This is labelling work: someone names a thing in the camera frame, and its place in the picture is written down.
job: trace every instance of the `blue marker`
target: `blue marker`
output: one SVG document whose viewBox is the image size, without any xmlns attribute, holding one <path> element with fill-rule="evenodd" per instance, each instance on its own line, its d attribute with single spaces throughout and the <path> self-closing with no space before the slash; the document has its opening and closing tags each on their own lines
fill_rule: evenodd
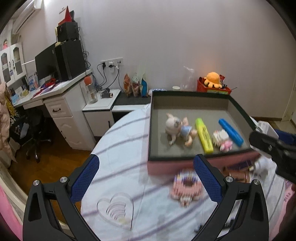
<svg viewBox="0 0 296 241">
<path fill-rule="evenodd" d="M 228 133 L 229 137 L 237 144 L 238 147 L 241 147 L 244 143 L 244 139 L 237 133 L 235 129 L 231 125 L 228 124 L 226 120 L 219 119 L 219 124 L 222 128 Z"/>
</svg>

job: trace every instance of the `yellow highlighter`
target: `yellow highlighter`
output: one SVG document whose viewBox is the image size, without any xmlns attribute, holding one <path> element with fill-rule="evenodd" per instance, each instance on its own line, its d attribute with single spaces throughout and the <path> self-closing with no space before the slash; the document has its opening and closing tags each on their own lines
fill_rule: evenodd
<svg viewBox="0 0 296 241">
<path fill-rule="evenodd" d="M 196 129 L 198 131 L 198 135 L 200 137 L 200 141 L 202 143 L 202 147 L 204 148 L 205 154 L 211 154 L 214 152 L 214 148 L 212 145 L 212 140 L 207 130 L 207 127 L 203 123 L 201 118 L 197 118 L 195 121 Z"/>
</svg>

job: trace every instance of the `air conditioner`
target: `air conditioner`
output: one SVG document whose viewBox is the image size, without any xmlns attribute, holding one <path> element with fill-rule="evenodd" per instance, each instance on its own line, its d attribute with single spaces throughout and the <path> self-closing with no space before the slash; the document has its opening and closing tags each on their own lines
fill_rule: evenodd
<svg viewBox="0 0 296 241">
<path fill-rule="evenodd" d="M 29 5 L 21 12 L 19 17 L 15 20 L 12 26 L 12 33 L 19 33 L 21 27 L 25 22 L 34 14 L 36 11 L 39 11 L 42 6 L 42 0 L 32 0 Z"/>
</svg>

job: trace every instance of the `open box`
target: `open box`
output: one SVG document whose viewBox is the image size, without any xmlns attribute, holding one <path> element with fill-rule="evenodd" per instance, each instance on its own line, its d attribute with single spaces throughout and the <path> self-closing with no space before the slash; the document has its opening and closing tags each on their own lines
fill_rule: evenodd
<svg viewBox="0 0 296 241">
<path fill-rule="evenodd" d="M 244 139 L 239 148 L 233 143 L 232 150 L 224 153 L 214 147 L 214 153 L 205 155 L 217 168 L 223 168 L 246 160 L 254 160 L 259 153 L 250 148 L 249 135 L 255 130 L 255 124 L 240 105 L 230 96 L 215 93 L 183 91 L 154 91 L 151 98 L 148 173 L 150 175 L 176 174 L 183 168 L 193 168 L 193 158 L 204 154 L 197 136 L 191 147 L 177 137 L 170 146 L 171 137 L 165 132 L 166 113 L 181 120 L 188 118 L 189 125 L 195 128 L 195 120 L 202 118 L 210 136 L 215 130 L 221 130 L 218 123 L 224 118 Z"/>
</svg>

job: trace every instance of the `red basket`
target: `red basket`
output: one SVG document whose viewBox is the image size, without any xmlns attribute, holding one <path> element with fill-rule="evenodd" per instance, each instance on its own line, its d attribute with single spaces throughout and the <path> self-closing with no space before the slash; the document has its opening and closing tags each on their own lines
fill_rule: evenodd
<svg viewBox="0 0 296 241">
<path fill-rule="evenodd" d="M 216 88 L 208 88 L 202 83 L 202 78 L 200 77 L 197 80 L 197 92 L 207 92 L 207 93 L 217 93 L 217 94 L 223 94 L 223 95 L 230 95 L 231 89 L 229 89 L 227 86 L 225 89 L 216 89 Z"/>
</svg>

